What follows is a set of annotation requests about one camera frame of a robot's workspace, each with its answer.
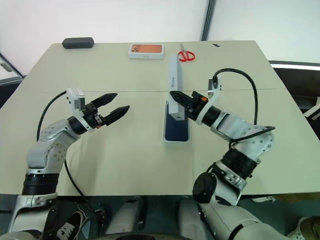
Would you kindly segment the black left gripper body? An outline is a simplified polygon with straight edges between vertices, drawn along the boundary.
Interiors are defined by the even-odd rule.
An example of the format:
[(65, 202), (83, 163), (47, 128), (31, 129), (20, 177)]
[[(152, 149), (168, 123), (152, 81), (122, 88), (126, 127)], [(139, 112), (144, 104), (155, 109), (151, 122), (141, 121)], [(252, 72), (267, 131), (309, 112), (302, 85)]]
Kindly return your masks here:
[(84, 120), (92, 129), (98, 129), (106, 124), (104, 117), (98, 112), (98, 108), (102, 106), (104, 104), (94, 102), (85, 105)]

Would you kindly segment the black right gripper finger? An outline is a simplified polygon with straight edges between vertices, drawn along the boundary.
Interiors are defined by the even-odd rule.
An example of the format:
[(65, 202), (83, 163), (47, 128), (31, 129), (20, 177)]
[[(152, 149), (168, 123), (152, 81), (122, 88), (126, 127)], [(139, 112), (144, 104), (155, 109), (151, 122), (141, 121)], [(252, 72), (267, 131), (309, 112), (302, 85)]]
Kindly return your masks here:
[(186, 95), (181, 91), (170, 91), (169, 92), (174, 101), (185, 109), (190, 109), (193, 106), (194, 100), (192, 97)]

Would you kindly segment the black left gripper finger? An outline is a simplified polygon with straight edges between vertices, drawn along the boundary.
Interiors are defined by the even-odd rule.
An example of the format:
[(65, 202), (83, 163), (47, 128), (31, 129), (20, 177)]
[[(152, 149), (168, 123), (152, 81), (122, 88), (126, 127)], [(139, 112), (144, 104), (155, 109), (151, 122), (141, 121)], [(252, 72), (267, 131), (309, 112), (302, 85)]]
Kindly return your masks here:
[(102, 106), (105, 106), (113, 101), (113, 99), (117, 96), (117, 93), (106, 93), (94, 100), (91, 101), (92, 105), (98, 109)]
[(109, 115), (103, 118), (103, 123), (106, 126), (111, 125), (112, 123), (122, 118), (128, 112), (129, 108), (129, 105), (116, 108)]

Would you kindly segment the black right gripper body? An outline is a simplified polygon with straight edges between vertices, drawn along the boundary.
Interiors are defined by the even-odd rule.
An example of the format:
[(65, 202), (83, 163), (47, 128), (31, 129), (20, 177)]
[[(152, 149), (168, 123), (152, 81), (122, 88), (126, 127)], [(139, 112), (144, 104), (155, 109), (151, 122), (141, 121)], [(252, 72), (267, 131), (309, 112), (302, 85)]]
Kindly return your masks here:
[(193, 91), (187, 100), (185, 114), (188, 118), (196, 121), (201, 110), (208, 103), (208, 98), (197, 91)]

